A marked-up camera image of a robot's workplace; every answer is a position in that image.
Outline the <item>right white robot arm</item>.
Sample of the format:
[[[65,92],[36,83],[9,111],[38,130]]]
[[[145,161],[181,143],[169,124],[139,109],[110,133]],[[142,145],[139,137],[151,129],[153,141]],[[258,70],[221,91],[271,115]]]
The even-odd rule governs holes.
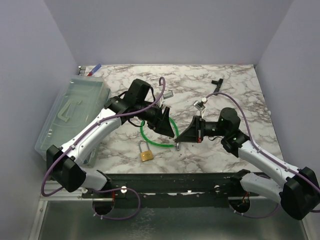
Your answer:
[[[230,191],[241,196],[255,193],[281,205],[292,218],[302,220],[320,203],[316,174],[308,167],[298,168],[265,152],[240,129],[235,109],[225,107],[217,121],[194,116],[190,125],[175,139],[177,143],[201,143],[204,137],[221,137],[223,148],[261,170],[266,177],[241,170],[230,183]]]

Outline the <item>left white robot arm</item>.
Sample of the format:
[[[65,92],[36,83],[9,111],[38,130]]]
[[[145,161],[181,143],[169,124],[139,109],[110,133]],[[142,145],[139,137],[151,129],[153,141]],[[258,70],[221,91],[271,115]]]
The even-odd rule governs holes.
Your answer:
[[[133,80],[127,91],[110,98],[95,119],[75,137],[59,147],[50,146],[46,151],[47,172],[43,180],[53,178],[69,193],[86,188],[101,198],[107,197],[111,191],[109,178],[100,170],[89,173],[82,167],[89,153],[107,135],[137,117],[155,133],[170,138],[175,136],[169,119],[170,109],[162,108],[159,103],[164,92],[161,91],[153,102],[145,100],[153,91],[149,83]]]

